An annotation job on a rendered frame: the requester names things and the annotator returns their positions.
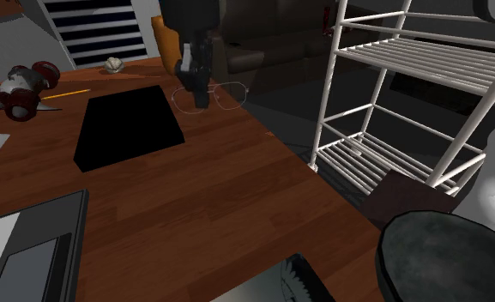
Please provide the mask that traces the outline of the dark sofa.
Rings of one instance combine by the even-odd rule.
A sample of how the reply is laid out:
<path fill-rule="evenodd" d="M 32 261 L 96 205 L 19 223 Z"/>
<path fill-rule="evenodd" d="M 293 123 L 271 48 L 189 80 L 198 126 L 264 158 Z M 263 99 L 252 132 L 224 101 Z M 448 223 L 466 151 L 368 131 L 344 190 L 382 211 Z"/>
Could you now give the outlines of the dark sofa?
<path fill-rule="evenodd" d="M 220 27 L 213 32 L 212 79 L 241 82 L 261 94 L 323 80 L 338 0 L 220 0 Z"/>

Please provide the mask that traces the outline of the black flat box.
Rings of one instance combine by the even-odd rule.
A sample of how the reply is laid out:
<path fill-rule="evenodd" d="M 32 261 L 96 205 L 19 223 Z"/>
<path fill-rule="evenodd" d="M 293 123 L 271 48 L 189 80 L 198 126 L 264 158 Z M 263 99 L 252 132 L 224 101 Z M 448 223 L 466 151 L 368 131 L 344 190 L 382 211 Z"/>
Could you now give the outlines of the black flat box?
<path fill-rule="evenodd" d="M 82 172 L 185 143 L 159 85 L 88 100 L 75 148 Z"/>

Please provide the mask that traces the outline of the crumpled white paper ball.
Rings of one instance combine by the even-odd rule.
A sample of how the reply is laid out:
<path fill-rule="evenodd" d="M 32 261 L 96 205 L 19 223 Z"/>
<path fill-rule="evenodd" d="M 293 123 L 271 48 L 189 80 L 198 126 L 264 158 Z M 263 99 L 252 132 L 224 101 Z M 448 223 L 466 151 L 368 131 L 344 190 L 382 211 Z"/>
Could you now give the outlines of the crumpled white paper ball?
<path fill-rule="evenodd" d="M 104 62 L 104 68 L 109 74 L 116 74 L 124 69 L 124 62 L 117 57 L 109 57 Z"/>

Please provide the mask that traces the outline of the brown wooden desk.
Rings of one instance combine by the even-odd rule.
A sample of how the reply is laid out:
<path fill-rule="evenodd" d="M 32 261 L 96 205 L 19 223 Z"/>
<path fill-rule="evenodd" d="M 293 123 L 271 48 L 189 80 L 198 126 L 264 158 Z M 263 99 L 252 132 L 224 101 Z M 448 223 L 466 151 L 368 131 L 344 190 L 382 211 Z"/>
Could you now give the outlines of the brown wooden desk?
<path fill-rule="evenodd" d="M 88 99 L 178 85 L 157 57 L 66 71 L 59 111 L 0 112 L 0 215 L 87 189 L 77 302 L 210 302 L 302 253 L 336 302 L 383 302 L 379 232 L 247 111 L 178 113 L 185 143 L 88 173 L 73 160 Z"/>

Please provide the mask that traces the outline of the window with white blinds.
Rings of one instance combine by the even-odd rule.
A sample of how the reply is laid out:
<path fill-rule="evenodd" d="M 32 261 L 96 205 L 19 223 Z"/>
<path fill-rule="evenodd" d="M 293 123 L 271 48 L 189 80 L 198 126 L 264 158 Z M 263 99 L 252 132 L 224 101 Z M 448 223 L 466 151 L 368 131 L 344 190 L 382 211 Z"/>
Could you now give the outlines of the window with white blinds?
<path fill-rule="evenodd" d="M 77 69 L 148 58 L 131 0 L 40 0 Z"/>

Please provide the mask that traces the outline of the yellow pencil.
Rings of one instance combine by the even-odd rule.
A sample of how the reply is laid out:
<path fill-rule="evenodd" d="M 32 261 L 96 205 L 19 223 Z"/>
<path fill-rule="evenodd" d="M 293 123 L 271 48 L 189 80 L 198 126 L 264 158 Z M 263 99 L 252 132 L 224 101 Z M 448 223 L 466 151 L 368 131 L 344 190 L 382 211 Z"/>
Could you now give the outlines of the yellow pencil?
<path fill-rule="evenodd" d="M 91 89 L 83 89 L 83 90 L 77 90 L 77 91 L 63 93 L 63 94 L 55 94 L 55 95 L 45 96 L 45 97 L 41 97 L 41 99 L 42 100 L 52 100 L 52 99 L 56 99 L 56 98 L 61 98 L 61 97 L 71 96 L 71 95 L 77 95 L 77 94 L 84 94 L 84 93 L 88 93 L 88 92 L 91 92 Z"/>

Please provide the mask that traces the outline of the red and white toy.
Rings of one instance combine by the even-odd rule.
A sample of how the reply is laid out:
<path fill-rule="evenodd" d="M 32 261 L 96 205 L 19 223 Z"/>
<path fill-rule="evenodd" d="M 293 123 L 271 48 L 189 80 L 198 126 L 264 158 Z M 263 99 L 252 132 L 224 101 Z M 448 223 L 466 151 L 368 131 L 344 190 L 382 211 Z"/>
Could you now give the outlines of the red and white toy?
<path fill-rule="evenodd" d="M 0 85 L 0 110 L 16 122 L 34 118 L 37 111 L 59 111 L 44 105 L 39 94 L 55 88 L 60 75 L 57 66 L 47 61 L 36 62 L 30 69 L 14 66 Z"/>

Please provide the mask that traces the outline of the dark book with pale print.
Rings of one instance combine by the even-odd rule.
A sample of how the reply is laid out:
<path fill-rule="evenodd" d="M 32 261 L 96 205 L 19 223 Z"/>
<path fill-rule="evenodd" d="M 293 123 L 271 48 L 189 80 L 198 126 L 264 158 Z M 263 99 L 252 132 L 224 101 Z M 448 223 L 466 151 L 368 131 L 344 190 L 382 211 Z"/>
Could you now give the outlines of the dark book with pale print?
<path fill-rule="evenodd" d="M 336 302 L 307 259 L 291 255 L 210 302 Z"/>

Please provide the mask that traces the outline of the grey laptop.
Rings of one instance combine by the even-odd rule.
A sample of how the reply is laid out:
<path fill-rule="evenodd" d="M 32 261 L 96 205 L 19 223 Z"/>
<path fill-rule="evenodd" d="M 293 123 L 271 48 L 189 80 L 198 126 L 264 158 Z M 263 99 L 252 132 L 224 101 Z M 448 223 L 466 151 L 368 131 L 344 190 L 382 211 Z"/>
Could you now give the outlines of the grey laptop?
<path fill-rule="evenodd" d="M 75 302 L 89 193 L 0 216 L 0 302 Z"/>

